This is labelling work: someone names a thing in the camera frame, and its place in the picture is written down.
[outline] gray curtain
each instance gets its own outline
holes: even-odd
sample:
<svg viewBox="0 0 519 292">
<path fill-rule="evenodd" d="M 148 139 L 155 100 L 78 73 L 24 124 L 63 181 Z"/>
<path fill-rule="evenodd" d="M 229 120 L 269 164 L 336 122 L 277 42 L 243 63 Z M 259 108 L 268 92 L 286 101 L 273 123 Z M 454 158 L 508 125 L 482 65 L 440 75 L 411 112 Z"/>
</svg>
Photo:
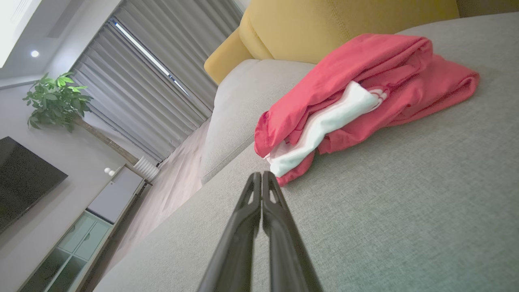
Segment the gray curtain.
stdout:
<svg viewBox="0 0 519 292">
<path fill-rule="evenodd" d="M 216 85 L 203 64 L 240 18 L 232 0 L 128 0 L 74 65 L 73 79 L 88 86 L 94 114 L 162 161 L 211 115 Z M 123 36 L 115 22 L 171 77 Z"/>
<path fill-rule="evenodd" d="M 233 0 L 127 0 L 114 16 L 213 109 L 216 84 L 203 64 L 240 23 Z"/>
</svg>

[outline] black tv screen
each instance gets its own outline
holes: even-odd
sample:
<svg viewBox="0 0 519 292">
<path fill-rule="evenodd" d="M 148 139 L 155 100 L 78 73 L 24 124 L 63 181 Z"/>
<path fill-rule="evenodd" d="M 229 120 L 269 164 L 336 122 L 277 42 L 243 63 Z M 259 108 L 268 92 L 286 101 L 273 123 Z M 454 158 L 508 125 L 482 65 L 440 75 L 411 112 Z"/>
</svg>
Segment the black tv screen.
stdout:
<svg viewBox="0 0 519 292">
<path fill-rule="evenodd" d="M 0 140 L 0 233 L 67 175 L 10 137 Z"/>
</svg>

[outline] red cloth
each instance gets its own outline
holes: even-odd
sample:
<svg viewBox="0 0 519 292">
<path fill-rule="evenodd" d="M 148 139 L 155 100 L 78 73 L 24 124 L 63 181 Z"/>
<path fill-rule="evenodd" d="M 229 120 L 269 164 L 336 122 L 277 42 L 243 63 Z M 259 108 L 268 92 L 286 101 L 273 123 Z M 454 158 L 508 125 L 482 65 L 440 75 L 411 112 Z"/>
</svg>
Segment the red cloth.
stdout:
<svg viewBox="0 0 519 292">
<path fill-rule="evenodd" d="M 468 99 L 479 74 L 432 53 L 420 36 L 363 34 L 331 52 L 290 92 L 259 118 L 254 149 L 265 157 L 283 141 L 297 143 L 312 113 L 340 98 L 350 81 L 381 89 L 387 99 L 374 111 L 327 134 L 319 153 L 332 153 L 364 141 L 376 130 L 405 124 Z M 278 178 L 280 185 L 301 176 L 314 153 Z"/>
</svg>

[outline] white cloth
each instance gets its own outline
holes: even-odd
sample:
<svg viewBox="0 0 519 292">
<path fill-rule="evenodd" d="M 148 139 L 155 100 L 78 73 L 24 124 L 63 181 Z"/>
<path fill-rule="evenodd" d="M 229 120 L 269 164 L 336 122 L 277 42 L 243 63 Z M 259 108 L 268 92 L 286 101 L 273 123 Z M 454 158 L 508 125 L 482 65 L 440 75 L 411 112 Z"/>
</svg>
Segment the white cloth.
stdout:
<svg viewBox="0 0 519 292">
<path fill-rule="evenodd" d="M 385 98 L 386 94 L 381 90 L 369 92 L 357 82 L 351 81 L 339 100 L 308 118 L 296 145 L 283 142 L 265 157 L 270 163 L 270 171 L 277 177 L 283 176 L 315 150 L 324 135 L 374 110 Z"/>
</svg>

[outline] folded clothing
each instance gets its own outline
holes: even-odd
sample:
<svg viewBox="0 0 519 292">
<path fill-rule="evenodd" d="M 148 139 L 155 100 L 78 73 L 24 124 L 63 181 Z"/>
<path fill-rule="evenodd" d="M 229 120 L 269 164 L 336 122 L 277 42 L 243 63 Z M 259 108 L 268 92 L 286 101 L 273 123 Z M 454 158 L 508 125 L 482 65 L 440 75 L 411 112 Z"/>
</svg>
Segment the folded clothing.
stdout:
<svg viewBox="0 0 519 292">
<path fill-rule="evenodd" d="M 265 159 L 270 163 L 270 171 L 276 177 L 285 175 L 319 146 L 324 135 L 376 109 L 383 99 L 377 93 L 362 88 L 357 82 L 350 81 L 339 100 L 308 118 L 295 145 L 281 142 L 267 154 Z"/>
<path fill-rule="evenodd" d="M 358 144 L 382 127 L 408 123 L 462 102 L 473 95 L 479 75 L 434 55 L 425 37 L 360 35 L 326 56 L 259 118 L 256 153 L 265 157 L 281 143 L 297 145 L 309 117 L 339 100 L 351 81 L 386 98 L 376 110 L 326 134 L 317 147 L 321 154 Z M 314 154 L 278 177 L 280 185 L 304 174 Z"/>
</svg>

